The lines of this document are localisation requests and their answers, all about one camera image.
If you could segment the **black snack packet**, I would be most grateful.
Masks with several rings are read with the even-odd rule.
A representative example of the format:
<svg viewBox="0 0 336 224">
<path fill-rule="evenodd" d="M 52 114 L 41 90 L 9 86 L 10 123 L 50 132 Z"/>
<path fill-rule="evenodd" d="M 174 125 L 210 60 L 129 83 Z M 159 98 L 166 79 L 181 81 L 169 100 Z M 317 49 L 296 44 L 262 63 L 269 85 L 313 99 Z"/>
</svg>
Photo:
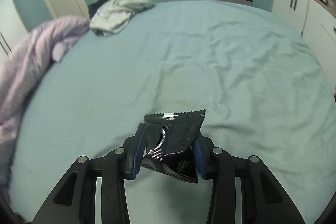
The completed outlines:
<svg viewBox="0 0 336 224">
<path fill-rule="evenodd" d="M 146 154 L 141 166 L 196 184 L 198 171 L 193 146 L 205 116 L 205 110 L 145 115 Z"/>
</svg>

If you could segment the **teal bed sheet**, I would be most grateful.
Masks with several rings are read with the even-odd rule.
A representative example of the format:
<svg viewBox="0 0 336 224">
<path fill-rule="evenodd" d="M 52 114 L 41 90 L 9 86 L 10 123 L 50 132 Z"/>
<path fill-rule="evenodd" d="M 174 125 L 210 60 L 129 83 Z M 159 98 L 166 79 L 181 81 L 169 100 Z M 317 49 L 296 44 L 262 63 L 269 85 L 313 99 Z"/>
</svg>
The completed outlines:
<svg viewBox="0 0 336 224">
<path fill-rule="evenodd" d="M 10 205 L 33 219 L 81 155 L 106 155 L 146 114 L 205 110 L 201 132 L 257 155 L 306 223 L 335 192 L 335 101 L 301 36 L 275 15 L 215 1 L 160 3 L 119 34 L 88 32 L 42 78 L 11 167 Z"/>
</svg>

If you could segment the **lilac duvet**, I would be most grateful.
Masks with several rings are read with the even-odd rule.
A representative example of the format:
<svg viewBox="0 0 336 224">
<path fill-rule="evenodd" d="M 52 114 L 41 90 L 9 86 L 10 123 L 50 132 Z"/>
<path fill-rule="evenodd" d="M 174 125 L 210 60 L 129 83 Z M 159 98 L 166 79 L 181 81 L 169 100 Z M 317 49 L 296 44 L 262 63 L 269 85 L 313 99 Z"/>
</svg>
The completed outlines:
<svg viewBox="0 0 336 224">
<path fill-rule="evenodd" d="M 60 62 L 89 31 L 89 20 L 62 16 L 44 22 L 20 40 L 1 66 L 1 187 L 7 187 L 27 96 L 51 63 Z"/>
</svg>

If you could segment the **grey crumpled garment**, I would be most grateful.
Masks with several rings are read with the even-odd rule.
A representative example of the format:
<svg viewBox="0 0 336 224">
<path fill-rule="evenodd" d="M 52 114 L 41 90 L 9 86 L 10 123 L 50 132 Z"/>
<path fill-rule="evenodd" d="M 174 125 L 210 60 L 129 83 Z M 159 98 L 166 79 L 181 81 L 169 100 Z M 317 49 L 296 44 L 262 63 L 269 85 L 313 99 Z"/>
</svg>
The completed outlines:
<svg viewBox="0 0 336 224">
<path fill-rule="evenodd" d="M 92 16 L 90 29 L 105 37 L 118 34 L 136 14 L 156 5 L 152 0 L 108 0 Z"/>
</svg>

